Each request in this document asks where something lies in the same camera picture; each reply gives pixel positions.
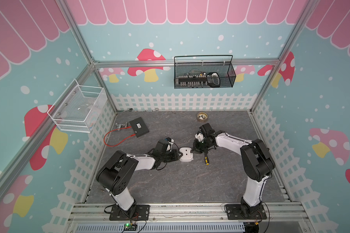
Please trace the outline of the black yellow screwdriver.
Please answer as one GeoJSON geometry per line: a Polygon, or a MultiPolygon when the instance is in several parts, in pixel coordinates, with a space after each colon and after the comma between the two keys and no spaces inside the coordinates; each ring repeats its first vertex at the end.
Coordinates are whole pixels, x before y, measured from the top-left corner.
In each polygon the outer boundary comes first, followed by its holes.
{"type": "Polygon", "coordinates": [[[208,159],[208,156],[204,156],[204,161],[205,161],[205,165],[209,165],[209,159],[208,159]]]}

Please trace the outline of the white square alarm clock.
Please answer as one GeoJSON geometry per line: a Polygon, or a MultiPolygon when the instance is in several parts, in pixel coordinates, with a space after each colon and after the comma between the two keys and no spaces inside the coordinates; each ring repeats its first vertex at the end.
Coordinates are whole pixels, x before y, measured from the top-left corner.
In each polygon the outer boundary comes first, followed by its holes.
{"type": "Polygon", "coordinates": [[[192,148],[181,147],[179,152],[182,153],[182,156],[179,158],[181,162],[191,162],[193,160],[192,148]]]}

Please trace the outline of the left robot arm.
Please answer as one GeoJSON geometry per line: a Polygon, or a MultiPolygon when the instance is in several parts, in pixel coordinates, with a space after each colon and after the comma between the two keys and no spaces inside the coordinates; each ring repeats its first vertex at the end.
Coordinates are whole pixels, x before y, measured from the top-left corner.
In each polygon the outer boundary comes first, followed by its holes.
{"type": "Polygon", "coordinates": [[[136,201],[127,186],[139,170],[161,170],[162,163],[178,161],[183,156],[171,138],[161,139],[149,152],[133,155],[116,151],[96,174],[96,181],[108,191],[116,205],[126,214],[133,215],[136,201]]]}

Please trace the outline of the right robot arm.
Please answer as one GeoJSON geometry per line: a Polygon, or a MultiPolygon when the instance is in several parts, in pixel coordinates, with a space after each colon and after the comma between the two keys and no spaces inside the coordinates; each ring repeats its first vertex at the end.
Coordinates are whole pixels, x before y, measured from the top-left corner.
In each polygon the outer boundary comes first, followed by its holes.
{"type": "Polygon", "coordinates": [[[192,152],[203,154],[205,164],[208,165],[208,152],[217,147],[226,148],[241,156],[244,171],[248,176],[246,191],[241,198],[241,210],[245,216],[257,212],[262,206],[265,183],[276,167],[268,147],[260,139],[246,140],[225,131],[216,132],[208,123],[202,125],[195,134],[192,152]]]}

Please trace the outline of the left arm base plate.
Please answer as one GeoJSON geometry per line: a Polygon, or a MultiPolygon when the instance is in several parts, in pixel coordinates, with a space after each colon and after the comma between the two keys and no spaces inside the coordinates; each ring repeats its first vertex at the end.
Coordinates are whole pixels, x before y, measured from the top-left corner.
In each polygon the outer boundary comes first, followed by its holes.
{"type": "Polygon", "coordinates": [[[118,205],[113,205],[109,212],[110,221],[133,220],[141,221],[148,220],[150,213],[150,205],[134,204],[129,210],[124,211],[118,205]]]}

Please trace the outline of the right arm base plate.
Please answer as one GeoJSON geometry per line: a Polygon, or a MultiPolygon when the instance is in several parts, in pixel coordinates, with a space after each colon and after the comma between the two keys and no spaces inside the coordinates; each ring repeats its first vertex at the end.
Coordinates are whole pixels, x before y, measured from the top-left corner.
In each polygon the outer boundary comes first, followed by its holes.
{"type": "Polygon", "coordinates": [[[228,220],[252,220],[260,222],[267,219],[262,204],[250,207],[247,204],[226,204],[224,211],[228,220]]]}

